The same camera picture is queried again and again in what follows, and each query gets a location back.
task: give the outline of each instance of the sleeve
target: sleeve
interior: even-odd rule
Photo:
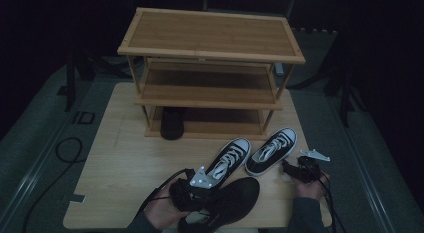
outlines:
[[[319,201],[311,198],[293,199],[292,216],[287,233],[325,233]]]
[[[147,220],[144,212],[134,218],[131,224],[124,231],[125,233],[161,233]]]

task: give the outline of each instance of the person's arm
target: person's arm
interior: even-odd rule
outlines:
[[[319,200],[325,191],[320,182],[305,184],[293,178],[296,198],[293,199],[292,216],[287,227],[288,233],[325,233],[321,219]]]
[[[158,230],[155,228],[155,226],[150,223],[150,221],[147,219],[144,212],[141,212],[127,227],[127,229],[124,231],[126,233],[160,233],[162,230]]]
[[[127,227],[127,233],[160,233],[168,228],[172,223],[185,217],[189,212],[179,211],[169,198],[169,188],[176,180],[169,182],[161,189],[147,205],[144,212],[141,212]]]

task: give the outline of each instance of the dark background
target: dark background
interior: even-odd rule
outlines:
[[[1,138],[47,78],[66,64],[72,49],[116,55],[136,6],[203,8],[203,0],[0,2]],[[208,0],[210,8],[276,14],[284,13],[288,4],[289,0]],[[422,210],[423,4],[424,0],[296,0],[290,17],[296,29],[335,30],[343,36],[338,50],[350,59],[353,85]]]

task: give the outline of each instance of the wooden board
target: wooden board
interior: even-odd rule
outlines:
[[[281,110],[269,64],[149,61],[140,105]]]
[[[120,55],[303,64],[283,17],[138,8]]]
[[[161,137],[162,107],[153,107],[145,136]],[[266,140],[263,112],[258,110],[187,108],[182,138]]]
[[[228,140],[166,141],[144,137],[146,121],[141,107],[133,104],[135,92],[132,83],[116,85],[75,189],[75,194],[84,195],[85,201],[70,202],[63,220],[66,228],[127,227],[155,187],[183,168],[207,167],[228,143]],[[283,94],[282,102],[284,111],[274,113],[268,134],[283,127],[297,132],[297,146],[288,158],[293,164],[298,151],[308,146],[289,92]],[[264,141],[251,143],[255,151]],[[241,168],[225,184],[246,176]],[[294,194],[290,178],[276,165],[257,179],[261,193],[256,206],[244,219],[226,228],[287,226]],[[324,201],[321,211],[324,224],[330,225],[331,217]]]

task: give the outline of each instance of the metal bracket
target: metal bracket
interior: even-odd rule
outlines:
[[[314,158],[314,159],[317,159],[317,160],[330,161],[330,157],[319,153],[315,149],[313,149],[311,151],[300,150],[300,153],[307,156],[307,157],[311,157],[311,158]]]
[[[196,174],[193,176],[193,178],[190,180],[190,185],[193,187],[210,189],[218,182],[219,180],[216,180],[213,177],[206,175],[205,167],[201,166],[196,172]]]

